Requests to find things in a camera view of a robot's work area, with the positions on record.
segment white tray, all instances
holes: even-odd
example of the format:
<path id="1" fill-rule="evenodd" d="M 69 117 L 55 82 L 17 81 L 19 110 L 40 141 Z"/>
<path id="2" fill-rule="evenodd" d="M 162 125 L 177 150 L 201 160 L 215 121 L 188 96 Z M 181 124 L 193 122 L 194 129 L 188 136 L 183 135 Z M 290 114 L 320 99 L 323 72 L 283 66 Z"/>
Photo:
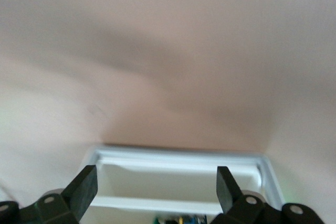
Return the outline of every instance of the white tray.
<path id="1" fill-rule="evenodd" d="M 151 224 L 155 216 L 182 214 L 210 222 L 222 212 L 217 166 L 228 166 L 242 190 L 262 194 L 277 209 L 284 203 L 269 160 L 259 154 L 99 146 L 83 164 L 97 166 L 98 193 L 82 224 Z"/>

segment screw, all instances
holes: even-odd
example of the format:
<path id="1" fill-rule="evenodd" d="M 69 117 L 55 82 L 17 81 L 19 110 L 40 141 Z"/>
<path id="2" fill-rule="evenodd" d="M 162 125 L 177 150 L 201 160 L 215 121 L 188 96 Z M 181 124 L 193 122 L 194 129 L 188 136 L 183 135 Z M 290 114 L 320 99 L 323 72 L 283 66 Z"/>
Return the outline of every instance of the screw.
<path id="1" fill-rule="evenodd" d="M 251 196 L 246 198 L 246 202 L 251 204 L 251 205 L 255 205 L 256 203 L 258 203 L 257 200 L 254 197 L 251 197 Z"/>
<path id="2" fill-rule="evenodd" d="M 8 208 L 9 208 L 9 205 L 0 206 L 0 212 L 1 211 L 6 211 Z"/>
<path id="3" fill-rule="evenodd" d="M 303 214 L 303 210 L 301 207 L 296 205 L 291 205 L 289 208 L 294 214 L 301 215 Z"/>
<path id="4" fill-rule="evenodd" d="M 52 201 L 54 201 L 55 200 L 55 198 L 54 197 L 48 197 L 48 198 L 46 198 L 45 200 L 44 200 L 44 203 L 50 203 L 50 202 L 52 202 Z"/>

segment robotic claw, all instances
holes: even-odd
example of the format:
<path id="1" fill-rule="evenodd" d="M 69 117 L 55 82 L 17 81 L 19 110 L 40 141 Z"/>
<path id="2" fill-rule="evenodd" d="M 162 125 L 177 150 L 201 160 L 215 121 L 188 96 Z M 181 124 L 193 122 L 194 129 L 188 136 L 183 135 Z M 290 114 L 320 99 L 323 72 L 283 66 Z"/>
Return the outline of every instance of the robotic claw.
<path id="1" fill-rule="evenodd" d="M 276 210 L 253 195 L 244 195 L 227 167 L 217 169 L 217 197 L 223 214 L 211 224 L 323 224 L 301 204 Z M 0 202 L 0 224 L 79 224 L 97 194 L 97 169 L 86 166 L 61 194 L 49 194 L 19 209 L 15 201 Z"/>

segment white plastic container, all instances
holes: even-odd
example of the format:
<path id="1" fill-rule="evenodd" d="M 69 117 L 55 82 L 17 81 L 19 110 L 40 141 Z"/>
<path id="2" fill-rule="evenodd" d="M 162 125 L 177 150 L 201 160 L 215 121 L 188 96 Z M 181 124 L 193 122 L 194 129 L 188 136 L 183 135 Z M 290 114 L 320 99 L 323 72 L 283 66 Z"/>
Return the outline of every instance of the white plastic container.
<path id="1" fill-rule="evenodd" d="M 218 166 L 228 166 L 242 190 L 262 194 L 277 209 L 284 203 L 269 160 L 259 154 L 100 146 L 87 164 L 97 166 L 98 193 L 82 224 L 151 224 L 155 216 L 183 214 L 210 222 L 222 212 Z"/>

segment silver screw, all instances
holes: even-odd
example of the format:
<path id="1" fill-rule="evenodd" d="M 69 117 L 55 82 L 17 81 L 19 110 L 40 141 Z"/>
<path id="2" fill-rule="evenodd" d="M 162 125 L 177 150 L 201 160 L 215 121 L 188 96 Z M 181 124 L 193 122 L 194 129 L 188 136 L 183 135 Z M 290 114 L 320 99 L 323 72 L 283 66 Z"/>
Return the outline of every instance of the silver screw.
<path id="1" fill-rule="evenodd" d="M 301 207 L 296 205 L 291 205 L 289 208 L 294 214 L 301 215 L 303 214 L 303 210 Z"/>
<path id="2" fill-rule="evenodd" d="M 256 203 L 258 203 L 257 200 L 254 197 L 251 197 L 251 196 L 246 198 L 246 202 L 251 204 L 251 205 L 255 205 Z"/>
<path id="3" fill-rule="evenodd" d="M 52 201 L 54 201 L 55 200 L 55 198 L 54 197 L 48 197 L 48 198 L 46 198 L 45 200 L 44 200 L 44 203 L 50 203 L 50 202 L 52 202 Z"/>
<path id="4" fill-rule="evenodd" d="M 9 205 L 0 206 L 0 212 L 5 211 L 9 208 Z"/>

